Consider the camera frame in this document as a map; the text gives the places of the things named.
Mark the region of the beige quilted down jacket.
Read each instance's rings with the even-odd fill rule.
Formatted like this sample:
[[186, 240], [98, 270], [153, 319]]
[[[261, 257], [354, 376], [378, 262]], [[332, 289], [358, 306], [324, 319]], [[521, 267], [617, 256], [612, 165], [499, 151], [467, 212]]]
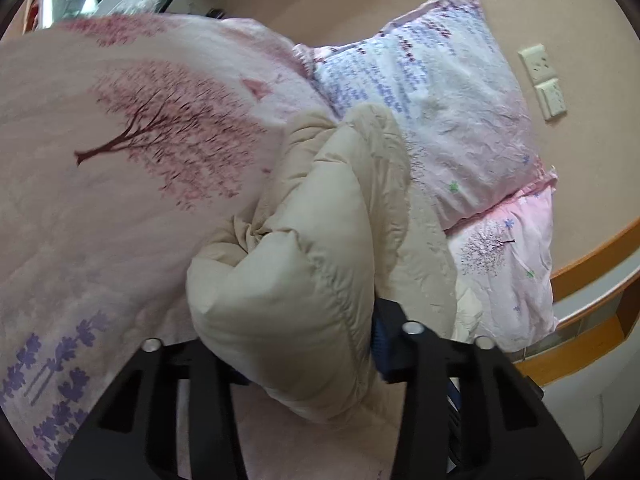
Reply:
[[410, 179], [398, 123], [375, 104], [290, 122], [257, 204], [193, 258], [186, 298], [209, 350], [312, 422], [398, 423], [401, 388], [382, 383], [370, 353], [375, 300], [463, 342], [482, 315]]

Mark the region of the lower pink floral pillow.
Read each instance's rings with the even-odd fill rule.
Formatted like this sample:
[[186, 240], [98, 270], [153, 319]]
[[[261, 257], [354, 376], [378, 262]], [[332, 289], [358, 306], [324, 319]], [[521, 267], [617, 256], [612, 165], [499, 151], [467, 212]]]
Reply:
[[482, 305], [473, 336], [517, 352], [554, 332], [552, 170], [448, 233], [459, 278]]

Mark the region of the upper floral pillow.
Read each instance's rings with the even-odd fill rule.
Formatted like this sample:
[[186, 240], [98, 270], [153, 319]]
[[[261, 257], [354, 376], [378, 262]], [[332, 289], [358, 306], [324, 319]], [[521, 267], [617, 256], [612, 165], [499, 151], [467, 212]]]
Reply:
[[393, 112], [412, 180], [444, 229], [544, 173], [521, 87], [480, 0], [428, 0], [370, 38], [294, 52], [338, 116], [359, 103]]

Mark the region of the pink floral bed sheet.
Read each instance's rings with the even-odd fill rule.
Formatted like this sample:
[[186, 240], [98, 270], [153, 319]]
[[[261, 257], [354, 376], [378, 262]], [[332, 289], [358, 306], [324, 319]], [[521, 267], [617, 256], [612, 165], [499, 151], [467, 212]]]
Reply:
[[2, 47], [3, 478], [52, 478], [142, 340], [193, 337], [194, 250], [321, 103], [251, 20], [83, 18]]

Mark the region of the beige wall light switch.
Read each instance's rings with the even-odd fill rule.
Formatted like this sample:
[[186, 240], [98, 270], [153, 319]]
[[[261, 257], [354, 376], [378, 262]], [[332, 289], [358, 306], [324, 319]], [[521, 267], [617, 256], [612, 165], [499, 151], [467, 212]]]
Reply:
[[562, 89], [558, 78], [548, 79], [535, 86], [536, 95], [546, 122], [551, 122], [567, 113]]

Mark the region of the beige wall socket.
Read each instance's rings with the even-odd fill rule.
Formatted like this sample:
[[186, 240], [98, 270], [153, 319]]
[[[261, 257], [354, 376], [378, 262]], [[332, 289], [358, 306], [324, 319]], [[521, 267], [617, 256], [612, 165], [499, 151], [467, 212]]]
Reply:
[[534, 86], [556, 77], [556, 70], [551, 64], [549, 55], [543, 44], [524, 48], [518, 51], [529, 80]]

